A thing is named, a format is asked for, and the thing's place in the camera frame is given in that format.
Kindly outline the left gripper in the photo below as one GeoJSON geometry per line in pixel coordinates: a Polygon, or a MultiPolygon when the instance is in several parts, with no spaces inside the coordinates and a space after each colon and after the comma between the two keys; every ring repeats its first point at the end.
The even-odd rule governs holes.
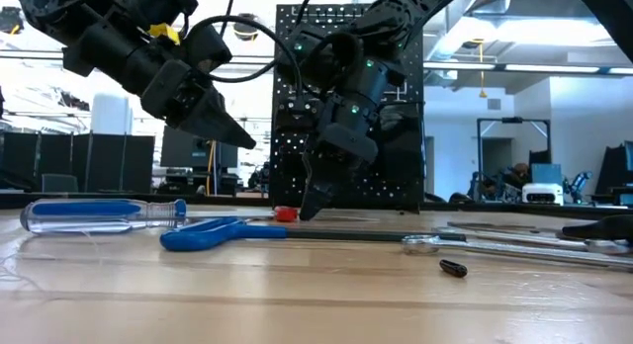
{"type": "Polygon", "coordinates": [[[246,149],[256,144],[226,111],[209,76],[181,60],[162,65],[142,93],[141,106],[174,129],[246,149]]]}

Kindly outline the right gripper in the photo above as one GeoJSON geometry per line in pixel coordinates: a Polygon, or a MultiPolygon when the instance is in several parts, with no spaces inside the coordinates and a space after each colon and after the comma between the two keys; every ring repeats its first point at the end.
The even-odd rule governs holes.
{"type": "Polygon", "coordinates": [[[274,113],[274,131],[303,137],[302,161],[307,176],[300,220],[313,219],[326,208],[345,178],[345,164],[373,163],[378,145],[368,133],[377,120],[375,106],[363,106],[338,95],[287,99],[274,113]],[[311,164],[316,159],[316,183],[311,164]]]}

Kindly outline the blue clear handled screwdriver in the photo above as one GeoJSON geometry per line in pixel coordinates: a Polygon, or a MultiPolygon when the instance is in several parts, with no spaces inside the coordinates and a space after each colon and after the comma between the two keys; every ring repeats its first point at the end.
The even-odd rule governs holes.
{"type": "Polygon", "coordinates": [[[20,223],[34,234],[121,233],[175,227],[184,222],[186,212],[184,200],[45,199],[28,204],[20,214],[20,223]]]}

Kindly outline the black computer monitor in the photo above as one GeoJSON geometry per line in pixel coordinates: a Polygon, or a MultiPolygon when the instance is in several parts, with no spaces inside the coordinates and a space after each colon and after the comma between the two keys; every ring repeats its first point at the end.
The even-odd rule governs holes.
{"type": "MultiPolygon", "coordinates": [[[[161,166],[207,168],[210,155],[211,145],[206,139],[170,127],[163,129],[161,166]]],[[[215,162],[220,167],[236,167],[237,156],[236,146],[221,142],[216,144],[215,162]]]]}

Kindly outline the tall black pegboard bin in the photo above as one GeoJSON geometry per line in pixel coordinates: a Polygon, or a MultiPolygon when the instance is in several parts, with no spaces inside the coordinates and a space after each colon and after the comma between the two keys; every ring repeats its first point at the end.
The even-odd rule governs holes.
{"type": "Polygon", "coordinates": [[[393,102],[379,111],[379,140],[386,178],[407,198],[419,202],[423,194],[420,109],[422,102],[393,102]]]}

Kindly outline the white cylinder column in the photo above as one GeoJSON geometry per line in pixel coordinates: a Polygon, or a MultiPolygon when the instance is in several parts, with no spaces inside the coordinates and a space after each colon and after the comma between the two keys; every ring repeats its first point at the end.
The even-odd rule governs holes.
{"type": "Polygon", "coordinates": [[[98,134],[131,134],[134,114],[127,97],[97,93],[91,105],[90,129],[98,134]]]}

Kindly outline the chrome combination wrench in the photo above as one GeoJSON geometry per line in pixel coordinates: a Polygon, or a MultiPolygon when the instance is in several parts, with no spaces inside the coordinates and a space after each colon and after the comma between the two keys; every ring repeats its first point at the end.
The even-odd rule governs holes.
{"type": "Polygon", "coordinates": [[[489,242],[466,242],[441,239],[438,236],[410,235],[402,240],[403,251],[407,254],[434,253],[440,249],[463,250],[489,255],[526,258],[596,267],[611,267],[633,271],[633,258],[611,256],[599,253],[539,248],[489,242]]]}
{"type": "Polygon", "coordinates": [[[555,236],[541,236],[522,233],[470,230],[451,227],[434,228],[441,239],[468,241],[479,239],[503,244],[548,247],[573,251],[584,251],[607,255],[623,255],[633,253],[633,245],[626,240],[565,240],[555,236]]]}

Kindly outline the small black bit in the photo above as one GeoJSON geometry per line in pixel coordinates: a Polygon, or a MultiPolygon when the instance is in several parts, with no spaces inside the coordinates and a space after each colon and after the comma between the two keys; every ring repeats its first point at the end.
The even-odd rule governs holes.
{"type": "Polygon", "coordinates": [[[468,275],[468,268],[462,264],[441,259],[439,266],[443,272],[455,278],[465,278],[468,275]]]}

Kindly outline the dark grey box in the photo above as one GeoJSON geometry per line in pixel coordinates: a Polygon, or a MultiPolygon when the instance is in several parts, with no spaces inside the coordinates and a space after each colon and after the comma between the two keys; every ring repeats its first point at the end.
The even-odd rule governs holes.
{"type": "Polygon", "coordinates": [[[76,193],[78,182],[73,175],[47,173],[42,175],[42,191],[45,193],[76,193]]]}

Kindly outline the yellow ceiling pendant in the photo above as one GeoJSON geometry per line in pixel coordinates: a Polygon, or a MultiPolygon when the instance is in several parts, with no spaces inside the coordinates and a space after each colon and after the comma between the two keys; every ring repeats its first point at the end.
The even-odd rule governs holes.
{"type": "MultiPolygon", "coordinates": [[[[478,52],[479,52],[479,62],[480,63],[484,63],[484,40],[483,39],[475,39],[473,40],[474,43],[478,44],[478,52]]],[[[479,93],[479,97],[486,99],[488,98],[488,95],[486,93],[485,90],[485,71],[481,70],[480,71],[480,93],[479,93]]]]}

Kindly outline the white box device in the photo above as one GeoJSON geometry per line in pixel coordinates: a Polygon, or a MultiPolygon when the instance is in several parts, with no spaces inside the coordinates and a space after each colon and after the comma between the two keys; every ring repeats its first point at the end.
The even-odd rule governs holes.
{"type": "Polygon", "coordinates": [[[564,204],[563,187],[556,183],[528,183],[522,187],[521,200],[524,204],[558,205],[564,204]]]}

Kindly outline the light blue screen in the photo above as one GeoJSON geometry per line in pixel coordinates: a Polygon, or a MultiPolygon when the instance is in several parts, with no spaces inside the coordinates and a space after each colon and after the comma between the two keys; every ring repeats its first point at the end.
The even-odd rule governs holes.
{"type": "Polygon", "coordinates": [[[530,166],[531,181],[535,184],[563,184],[560,164],[533,163],[530,166]]]}

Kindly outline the ceiling light strip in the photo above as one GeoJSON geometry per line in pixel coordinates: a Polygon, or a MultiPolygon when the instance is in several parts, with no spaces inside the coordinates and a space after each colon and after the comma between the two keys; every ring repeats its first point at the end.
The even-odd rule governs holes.
{"type": "Polygon", "coordinates": [[[474,70],[495,72],[534,72],[559,74],[598,74],[633,76],[633,67],[579,66],[579,65],[547,65],[516,63],[482,63],[482,62],[440,62],[424,63],[428,70],[474,70]]]}

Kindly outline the black equipment rack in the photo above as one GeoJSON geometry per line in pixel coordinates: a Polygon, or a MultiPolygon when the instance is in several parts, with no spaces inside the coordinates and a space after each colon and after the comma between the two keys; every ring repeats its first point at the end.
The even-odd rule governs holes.
{"type": "Polygon", "coordinates": [[[605,148],[593,197],[633,208],[633,141],[605,148]]]}

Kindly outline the white hook rail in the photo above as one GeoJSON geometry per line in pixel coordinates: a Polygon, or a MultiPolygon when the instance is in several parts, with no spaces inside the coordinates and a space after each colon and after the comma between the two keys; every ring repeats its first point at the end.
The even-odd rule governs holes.
{"type": "Polygon", "coordinates": [[[303,17],[307,18],[357,18],[362,16],[369,8],[368,4],[346,4],[346,5],[309,5],[304,10],[303,17]]]}

